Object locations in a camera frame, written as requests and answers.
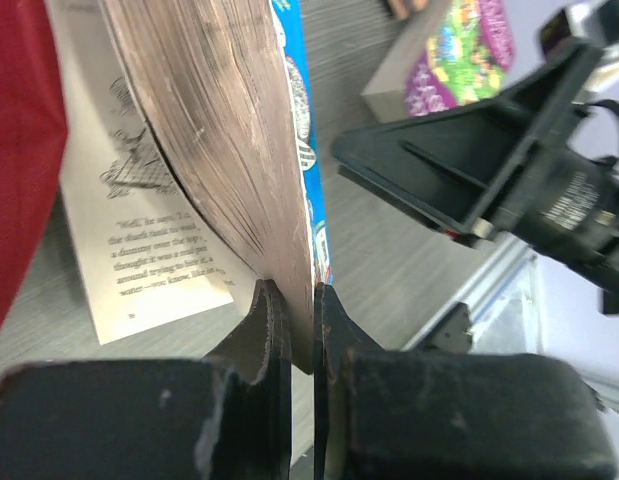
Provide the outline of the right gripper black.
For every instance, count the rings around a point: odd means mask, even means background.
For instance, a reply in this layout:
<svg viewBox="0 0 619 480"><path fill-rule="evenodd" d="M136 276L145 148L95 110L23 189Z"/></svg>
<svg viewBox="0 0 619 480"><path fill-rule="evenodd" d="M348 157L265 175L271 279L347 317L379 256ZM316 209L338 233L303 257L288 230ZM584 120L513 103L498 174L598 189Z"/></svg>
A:
<svg viewBox="0 0 619 480"><path fill-rule="evenodd" d="M619 315L619 157L590 160L561 149L578 116L573 102L601 57L601 48L568 40L492 98L344 132L331 154L432 227L471 235L515 172L550 151L530 204L495 233L514 235L593 283L599 311Z"/></svg>

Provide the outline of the blue comic book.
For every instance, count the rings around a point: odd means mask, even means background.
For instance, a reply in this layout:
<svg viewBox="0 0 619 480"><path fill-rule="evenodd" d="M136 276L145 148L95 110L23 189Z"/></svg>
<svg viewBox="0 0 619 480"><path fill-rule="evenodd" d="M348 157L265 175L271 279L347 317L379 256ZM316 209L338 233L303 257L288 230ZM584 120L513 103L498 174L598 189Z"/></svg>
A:
<svg viewBox="0 0 619 480"><path fill-rule="evenodd" d="M98 340L272 280L313 360L332 279L296 1L50 1L69 138L61 193Z"/></svg>

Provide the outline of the purple treehouse book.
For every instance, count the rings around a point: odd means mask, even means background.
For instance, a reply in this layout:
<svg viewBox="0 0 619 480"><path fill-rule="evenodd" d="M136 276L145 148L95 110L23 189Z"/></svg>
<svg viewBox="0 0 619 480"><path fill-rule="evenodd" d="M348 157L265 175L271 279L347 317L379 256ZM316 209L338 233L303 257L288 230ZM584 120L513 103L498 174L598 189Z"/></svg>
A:
<svg viewBox="0 0 619 480"><path fill-rule="evenodd" d="M502 1L429 1L405 25L361 96L380 122L497 94L515 47Z"/></svg>

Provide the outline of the red backpack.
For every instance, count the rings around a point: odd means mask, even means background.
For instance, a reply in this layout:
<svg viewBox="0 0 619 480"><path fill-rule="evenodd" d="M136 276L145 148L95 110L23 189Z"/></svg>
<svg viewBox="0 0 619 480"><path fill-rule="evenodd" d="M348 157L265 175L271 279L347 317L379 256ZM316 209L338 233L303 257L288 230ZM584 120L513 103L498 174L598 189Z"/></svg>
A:
<svg viewBox="0 0 619 480"><path fill-rule="evenodd" d="M0 327L59 186L68 126L42 1L0 1Z"/></svg>

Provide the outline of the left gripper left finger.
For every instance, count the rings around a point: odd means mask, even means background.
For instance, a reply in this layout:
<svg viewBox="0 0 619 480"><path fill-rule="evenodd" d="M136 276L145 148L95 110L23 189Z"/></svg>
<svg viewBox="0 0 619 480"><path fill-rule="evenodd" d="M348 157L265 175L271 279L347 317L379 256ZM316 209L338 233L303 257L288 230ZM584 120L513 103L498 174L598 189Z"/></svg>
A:
<svg viewBox="0 0 619 480"><path fill-rule="evenodd" d="M285 479L289 311L270 280L200 359L37 362L0 377L0 479Z"/></svg>

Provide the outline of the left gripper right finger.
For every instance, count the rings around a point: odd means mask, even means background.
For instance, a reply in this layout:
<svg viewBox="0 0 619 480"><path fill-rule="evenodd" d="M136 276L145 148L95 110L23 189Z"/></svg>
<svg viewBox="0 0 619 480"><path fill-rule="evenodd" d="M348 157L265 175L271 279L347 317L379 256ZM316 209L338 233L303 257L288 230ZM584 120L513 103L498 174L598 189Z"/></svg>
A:
<svg viewBox="0 0 619 480"><path fill-rule="evenodd" d="M592 389L534 354L391 351L314 299L318 479L613 479Z"/></svg>

